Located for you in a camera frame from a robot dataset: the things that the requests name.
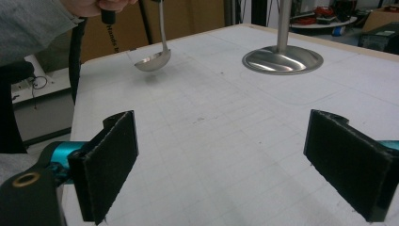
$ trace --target round metal plate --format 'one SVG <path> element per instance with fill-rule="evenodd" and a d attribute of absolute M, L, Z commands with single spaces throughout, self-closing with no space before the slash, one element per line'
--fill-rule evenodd
<path fill-rule="evenodd" d="M 285 53 L 277 51 L 277 46 L 264 47 L 243 57 L 243 64 L 258 73 L 291 75 L 308 73 L 323 64 L 323 58 L 307 49 L 287 45 Z"/>

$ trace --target cardboard box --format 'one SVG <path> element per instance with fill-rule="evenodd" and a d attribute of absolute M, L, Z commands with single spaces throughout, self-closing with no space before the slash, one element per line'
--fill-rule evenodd
<path fill-rule="evenodd" d="M 385 7 L 372 11 L 362 32 L 368 32 L 391 22 L 399 22 L 399 13 L 385 11 Z"/>
<path fill-rule="evenodd" d="M 148 18 L 149 40 L 160 42 L 159 4 L 153 1 L 142 1 L 142 4 Z M 164 18 L 167 40 L 221 28 L 225 26 L 224 0 L 167 0 Z"/>
<path fill-rule="evenodd" d="M 81 60 L 116 54 L 148 45 L 148 38 L 138 4 L 117 13 L 116 23 L 103 24 L 101 16 L 88 18 L 82 40 Z"/>

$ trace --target hand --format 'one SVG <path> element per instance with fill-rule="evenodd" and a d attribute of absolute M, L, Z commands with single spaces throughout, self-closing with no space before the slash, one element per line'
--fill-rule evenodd
<path fill-rule="evenodd" d="M 60 0 L 65 9 L 78 17 L 92 17 L 100 15 L 101 9 L 120 12 L 128 4 L 138 0 Z"/>

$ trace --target ladle bowl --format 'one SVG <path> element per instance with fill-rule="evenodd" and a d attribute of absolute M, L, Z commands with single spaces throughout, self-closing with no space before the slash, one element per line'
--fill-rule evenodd
<path fill-rule="evenodd" d="M 165 37 L 164 29 L 164 7 L 163 0 L 159 1 L 159 24 L 162 36 L 162 52 L 148 56 L 140 61 L 138 61 L 135 66 L 143 72 L 153 72 L 162 67 L 164 67 L 170 60 L 171 51 L 167 46 L 167 39 Z"/>

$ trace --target ladle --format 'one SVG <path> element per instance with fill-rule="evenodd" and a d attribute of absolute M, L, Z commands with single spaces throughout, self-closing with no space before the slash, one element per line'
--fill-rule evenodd
<path fill-rule="evenodd" d="M 163 1 L 164 0 L 159 0 L 159 25 L 161 27 L 163 50 L 162 52 L 148 56 L 135 64 L 135 66 L 143 72 L 156 71 L 164 67 L 170 60 L 171 52 L 170 49 L 168 49 L 167 40 L 165 38 Z"/>

